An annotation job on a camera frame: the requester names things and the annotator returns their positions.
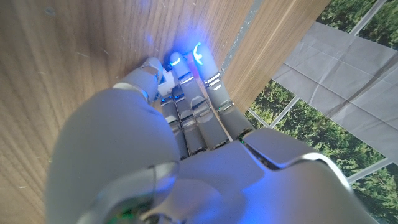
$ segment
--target wooden wall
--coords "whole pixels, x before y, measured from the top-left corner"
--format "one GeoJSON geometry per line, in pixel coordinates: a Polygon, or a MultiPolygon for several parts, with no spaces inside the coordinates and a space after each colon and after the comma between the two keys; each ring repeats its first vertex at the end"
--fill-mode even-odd
{"type": "MultiPolygon", "coordinates": [[[[224,81],[247,108],[328,0],[264,0],[224,81]]],[[[70,114],[148,56],[209,45],[218,65],[252,1],[0,2],[0,223],[43,223],[46,171],[70,114]]]]}

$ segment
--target wood grain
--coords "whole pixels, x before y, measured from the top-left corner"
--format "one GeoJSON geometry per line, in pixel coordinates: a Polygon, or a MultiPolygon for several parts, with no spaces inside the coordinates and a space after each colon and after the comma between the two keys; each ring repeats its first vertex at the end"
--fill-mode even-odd
{"type": "Polygon", "coordinates": [[[223,81],[245,112],[330,0],[264,1],[223,81]]]}
{"type": "Polygon", "coordinates": [[[58,132],[95,92],[148,56],[206,42],[221,64],[249,1],[0,3],[0,223],[43,223],[58,132]]]}

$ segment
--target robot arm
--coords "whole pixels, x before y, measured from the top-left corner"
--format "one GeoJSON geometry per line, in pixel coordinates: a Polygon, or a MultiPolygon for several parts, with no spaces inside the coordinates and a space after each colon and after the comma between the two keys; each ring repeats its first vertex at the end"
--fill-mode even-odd
{"type": "Polygon", "coordinates": [[[229,142],[180,53],[170,58],[177,86],[162,94],[166,119],[153,109],[163,68],[149,58],[66,122],[49,169],[47,223],[117,223],[123,214],[128,223],[373,222],[328,158],[277,131],[254,131],[205,45],[193,58],[238,141],[229,142]]]}

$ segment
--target metal joint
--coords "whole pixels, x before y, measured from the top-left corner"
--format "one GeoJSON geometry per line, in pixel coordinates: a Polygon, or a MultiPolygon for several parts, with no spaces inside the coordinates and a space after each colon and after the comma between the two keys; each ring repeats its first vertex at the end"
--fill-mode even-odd
{"type": "Polygon", "coordinates": [[[221,73],[217,72],[216,75],[214,75],[213,77],[205,80],[206,87],[208,88],[209,86],[212,86],[212,85],[218,83],[219,81],[221,81],[220,78],[221,78],[221,73]]]}

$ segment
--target green foliage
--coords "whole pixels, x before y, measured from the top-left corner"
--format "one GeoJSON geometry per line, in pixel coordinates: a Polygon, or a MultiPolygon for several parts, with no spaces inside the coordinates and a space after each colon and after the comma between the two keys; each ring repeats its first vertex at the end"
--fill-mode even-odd
{"type": "Polygon", "coordinates": [[[386,2],[359,36],[398,50],[398,0],[386,2]]]}
{"type": "Polygon", "coordinates": [[[376,0],[332,0],[317,22],[350,32],[376,0]]]}
{"type": "Polygon", "coordinates": [[[262,127],[264,127],[264,125],[262,125],[260,123],[259,120],[257,120],[251,113],[249,113],[248,111],[244,114],[244,116],[250,121],[250,123],[254,126],[254,128],[256,129],[260,129],[262,127]]]}
{"type": "Polygon", "coordinates": [[[347,177],[384,158],[302,100],[275,128],[328,156],[347,177]]]}
{"type": "Polygon", "coordinates": [[[398,192],[391,170],[397,165],[391,164],[370,174],[351,186],[355,194],[367,206],[368,211],[377,220],[398,223],[398,192]]]}
{"type": "Polygon", "coordinates": [[[271,80],[256,98],[251,109],[267,124],[271,124],[293,97],[293,93],[271,80]]]}
{"type": "MultiPolygon", "coordinates": [[[[271,123],[294,97],[276,82],[270,82],[251,108],[271,123]]],[[[245,116],[256,128],[262,127],[255,117],[245,116]]],[[[347,132],[341,126],[299,100],[275,127],[328,156],[349,177],[380,161],[384,156],[347,132]]],[[[398,223],[396,183],[398,167],[389,165],[353,184],[354,191],[377,219],[398,223]]]]}

